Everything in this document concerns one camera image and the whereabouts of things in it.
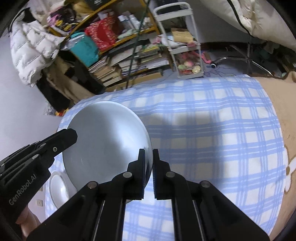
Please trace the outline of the person's left hand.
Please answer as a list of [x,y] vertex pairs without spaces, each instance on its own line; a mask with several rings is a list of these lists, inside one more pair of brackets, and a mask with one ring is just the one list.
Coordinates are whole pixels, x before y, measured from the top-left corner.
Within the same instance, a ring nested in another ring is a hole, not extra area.
[[30,211],[29,207],[26,206],[16,220],[16,224],[21,228],[22,240],[26,240],[29,234],[41,223],[39,219]]

